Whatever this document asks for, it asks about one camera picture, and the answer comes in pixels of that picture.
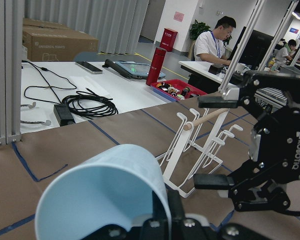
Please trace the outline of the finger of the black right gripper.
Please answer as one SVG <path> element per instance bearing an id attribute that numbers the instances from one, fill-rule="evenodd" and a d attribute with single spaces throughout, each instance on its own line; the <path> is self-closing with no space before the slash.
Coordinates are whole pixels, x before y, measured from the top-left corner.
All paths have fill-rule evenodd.
<path id="1" fill-rule="evenodd" d="M 240 89 L 238 87 L 227 88 L 223 93 L 214 92 L 197 98 L 199 108 L 235 109 L 239 106 Z"/>

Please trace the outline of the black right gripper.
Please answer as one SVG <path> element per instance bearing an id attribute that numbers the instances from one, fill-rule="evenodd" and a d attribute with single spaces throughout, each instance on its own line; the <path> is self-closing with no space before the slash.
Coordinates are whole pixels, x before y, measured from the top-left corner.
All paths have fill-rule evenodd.
<path id="1" fill-rule="evenodd" d="M 239 85 L 238 104 L 255 119 L 249 159 L 229 176 L 194 174 L 196 189 L 229 190 L 239 212 L 272 210 L 299 216 L 290 210 L 286 185 L 300 181 L 300 75 L 247 71 Z M 257 89 L 281 90 L 287 104 L 270 113 L 254 101 Z"/>

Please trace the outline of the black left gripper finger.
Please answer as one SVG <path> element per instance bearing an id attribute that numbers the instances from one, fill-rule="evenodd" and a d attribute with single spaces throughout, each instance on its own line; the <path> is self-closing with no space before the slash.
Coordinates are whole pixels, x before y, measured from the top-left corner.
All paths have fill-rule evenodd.
<path id="1" fill-rule="evenodd" d="M 169 189 L 167 191 L 167 202 L 171 220 L 168 220 L 168 214 L 159 197 L 152 192 L 152 219 L 160 224 L 167 222 L 171 223 L 172 227 L 179 227 L 182 220 L 185 219 L 185 211 L 179 192 L 177 190 Z"/>

